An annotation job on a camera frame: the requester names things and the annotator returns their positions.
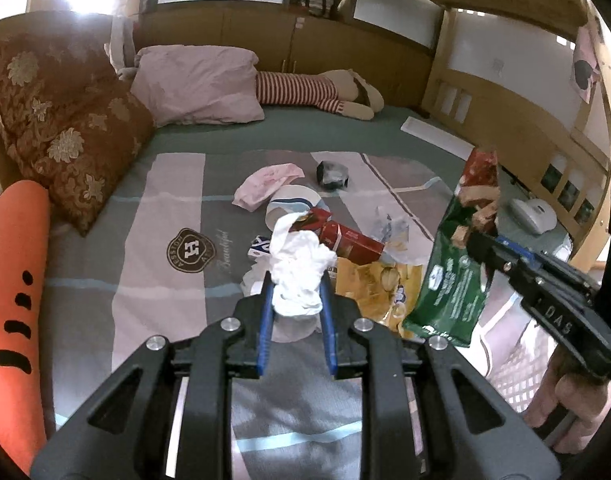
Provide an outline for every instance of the striped plush toy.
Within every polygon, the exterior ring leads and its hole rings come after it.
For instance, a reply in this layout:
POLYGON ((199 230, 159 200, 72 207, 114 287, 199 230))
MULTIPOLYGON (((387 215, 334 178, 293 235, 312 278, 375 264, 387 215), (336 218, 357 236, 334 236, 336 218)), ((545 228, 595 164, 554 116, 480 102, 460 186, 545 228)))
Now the striped plush toy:
POLYGON ((383 109, 379 91, 352 70, 319 75, 258 72, 256 98, 262 105, 316 106, 363 121, 383 109))

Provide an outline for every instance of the red box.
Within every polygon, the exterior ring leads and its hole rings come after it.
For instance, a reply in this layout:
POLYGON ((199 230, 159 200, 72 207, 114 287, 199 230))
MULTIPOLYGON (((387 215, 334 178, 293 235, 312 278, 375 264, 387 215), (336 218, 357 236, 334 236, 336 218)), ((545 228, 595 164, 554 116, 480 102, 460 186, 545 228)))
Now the red box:
POLYGON ((357 265, 367 265, 377 261, 383 252, 383 244, 345 227, 338 222, 327 222, 321 229, 319 240, 357 265))
POLYGON ((299 218, 290 231, 318 231, 323 227, 323 224, 332 218, 332 213, 321 209, 320 207, 313 207, 304 216, 299 218))

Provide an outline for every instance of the yellow snack bag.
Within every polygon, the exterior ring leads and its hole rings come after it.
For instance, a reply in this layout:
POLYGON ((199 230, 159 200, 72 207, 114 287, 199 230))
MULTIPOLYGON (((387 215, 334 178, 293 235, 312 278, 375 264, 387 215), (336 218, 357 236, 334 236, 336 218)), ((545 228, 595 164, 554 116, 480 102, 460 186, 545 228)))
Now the yellow snack bag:
POLYGON ((339 258, 336 293, 355 300, 362 316, 398 333, 417 302, 422 277, 423 266, 382 262, 358 266, 339 258))

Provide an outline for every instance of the red and green package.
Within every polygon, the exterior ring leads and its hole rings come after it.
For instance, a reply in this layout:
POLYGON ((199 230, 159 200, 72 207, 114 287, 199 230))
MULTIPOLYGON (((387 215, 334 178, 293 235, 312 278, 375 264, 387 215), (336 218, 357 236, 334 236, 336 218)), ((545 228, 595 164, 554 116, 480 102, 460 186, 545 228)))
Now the red and green package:
POLYGON ((497 235, 500 195, 497 154, 475 148, 439 224, 419 299, 403 320, 405 330, 470 346, 492 285, 492 270, 472 260, 465 245, 473 230, 497 235))

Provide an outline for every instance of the striped blanket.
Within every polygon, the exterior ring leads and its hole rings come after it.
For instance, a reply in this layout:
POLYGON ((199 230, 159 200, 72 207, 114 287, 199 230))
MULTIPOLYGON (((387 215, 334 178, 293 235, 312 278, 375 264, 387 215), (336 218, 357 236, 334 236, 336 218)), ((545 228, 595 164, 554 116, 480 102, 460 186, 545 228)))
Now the striped blanket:
MULTIPOLYGON (((304 171, 295 184, 319 189, 321 160, 349 168, 348 190, 322 193, 335 220, 368 232, 377 206, 407 215, 413 254, 427 261, 451 190, 414 160, 279 151, 141 158, 86 238, 67 224, 52 228, 40 319, 48 420, 60 426, 148 336, 188 338, 229 316, 252 264, 248 248, 269 235, 264 208, 232 205, 234 191, 286 162, 304 171), (170 251, 188 232, 194 267, 179 268, 170 251)), ((357 478, 361 385, 330 380, 318 333, 274 343, 262 380, 235 381, 232 427, 249 478, 357 478)))

